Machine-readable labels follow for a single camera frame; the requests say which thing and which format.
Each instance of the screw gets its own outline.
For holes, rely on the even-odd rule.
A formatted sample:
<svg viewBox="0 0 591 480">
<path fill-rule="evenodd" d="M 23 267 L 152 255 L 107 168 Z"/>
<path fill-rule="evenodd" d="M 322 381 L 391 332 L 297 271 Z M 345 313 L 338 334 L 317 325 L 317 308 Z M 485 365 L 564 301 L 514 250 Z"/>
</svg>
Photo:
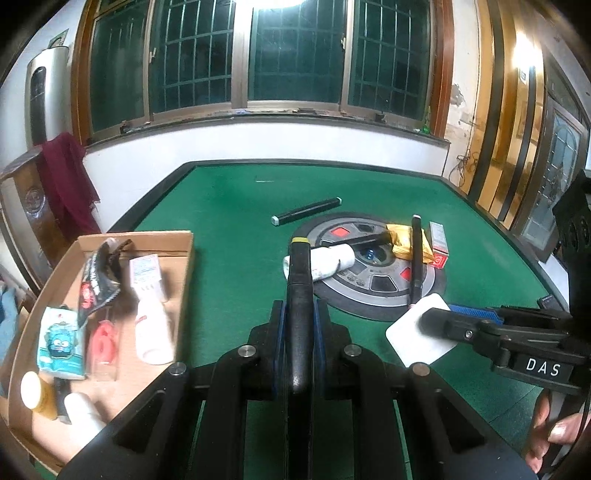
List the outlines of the screw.
<svg viewBox="0 0 591 480">
<path fill-rule="evenodd" d="M 187 365 L 182 362 L 175 362 L 170 367 L 168 367 L 168 373 L 174 375 L 175 377 L 182 375 L 187 371 Z"/>
<path fill-rule="evenodd" d="M 350 345 L 347 345 L 343 351 L 345 352 L 345 355 L 347 356 L 359 356 L 361 355 L 361 347 L 359 345 L 355 345 L 354 343 L 351 343 Z"/>
<path fill-rule="evenodd" d="M 248 358 L 256 353 L 256 348 L 252 345 L 242 345 L 238 349 L 238 355 Z"/>
<path fill-rule="evenodd" d="M 427 364 L 418 363 L 413 365 L 413 373 L 419 377 L 426 377 L 431 373 L 431 369 Z"/>
</svg>

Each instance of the gold packet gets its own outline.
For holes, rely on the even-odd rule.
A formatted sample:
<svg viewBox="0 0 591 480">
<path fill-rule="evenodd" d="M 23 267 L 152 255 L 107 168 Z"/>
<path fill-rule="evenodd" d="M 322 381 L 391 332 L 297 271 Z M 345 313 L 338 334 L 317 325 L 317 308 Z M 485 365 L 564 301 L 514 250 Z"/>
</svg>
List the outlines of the gold packet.
<svg viewBox="0 0 591 480">
<path fill-rule="evenodd" d="M 386 226 L 392 235 L 392 253 L 397 258 L 411 261 L 413 254 L 411 250 L 411 232 L 412 229 L 408 225 L 397 225 L 396 223 L 389 223 Z M 435 261 L 435 256 L 431 250 L 431 246 L 423 232 L 423 263 L 429 264 Z"/>
</svg>

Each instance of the blue cartoon character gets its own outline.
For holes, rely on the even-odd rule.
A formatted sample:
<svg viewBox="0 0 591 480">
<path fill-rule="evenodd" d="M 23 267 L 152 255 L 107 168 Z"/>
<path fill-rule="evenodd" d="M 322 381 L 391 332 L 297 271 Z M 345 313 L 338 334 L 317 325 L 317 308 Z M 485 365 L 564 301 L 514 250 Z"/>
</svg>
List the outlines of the blue cartoon character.
<svg viewBox="0 0 591 480">
<path fill-rule="evenodd" d="M 66 322 L 54 323 L 47 329 L 45 341 L 52 358 L 70 358 L 77 344 L 76 327 Z"/>
</svg>

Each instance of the red towel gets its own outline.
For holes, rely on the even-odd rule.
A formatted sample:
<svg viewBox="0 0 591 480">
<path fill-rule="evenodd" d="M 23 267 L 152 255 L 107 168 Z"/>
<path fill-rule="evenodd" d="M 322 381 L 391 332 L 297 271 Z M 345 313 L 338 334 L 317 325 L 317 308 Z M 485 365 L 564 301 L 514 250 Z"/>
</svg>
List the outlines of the red towel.
<svg viewBox="0 0 591 480">
<path fill-rule="evenodd" d="M 37 162 L 41 184 L 60 230 L 69 241 L 100 233 L 91 214 L 99 200 L 82 159 L 86 150 L 70 133 L 59 134 L 42 146 Z"/>
</svg>

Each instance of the green tabletop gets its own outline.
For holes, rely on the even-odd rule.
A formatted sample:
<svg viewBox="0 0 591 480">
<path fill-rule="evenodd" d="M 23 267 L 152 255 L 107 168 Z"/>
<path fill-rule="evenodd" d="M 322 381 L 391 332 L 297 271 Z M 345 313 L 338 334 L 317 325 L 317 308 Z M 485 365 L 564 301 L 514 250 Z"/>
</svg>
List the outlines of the green tabletop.
<svg viewBox="0 0 591 480">
<path fill-rule="evenodd" d="M 190 365 L 214 362 L 246 342 L 252 327 L 268 321 L 273 300 L 284 298 L 281 260 L 301 222 L 275 227 L 271 215 L 335 196 L 343 200 L 341 211 L 406 224 L 418 213 L 425 222 L 442 223 L 450 250 L 443 295 L 448 303 L 535 306 L 536 299 L 548 294 L 506 237 L 441 181 L 334 166 L 198 166 L 138 228 L 194 233 L 196 261 L 184 332 L 184 356 Z M 389 323 L 333 308 L 330 315 L 333 322 L 349 328 L 355 343 L 401 365 L 385 337 Z M 433 367 L 519 448 L 539 389 L 493 374 L 489 364 L 459 345 Z M 314 477 L 353 478 L 350 405 L 323 404 L 319 411 Z M 249 403 L 246 480 L 281 478 L 279 420 L 274 405 Z"/>
</svg>

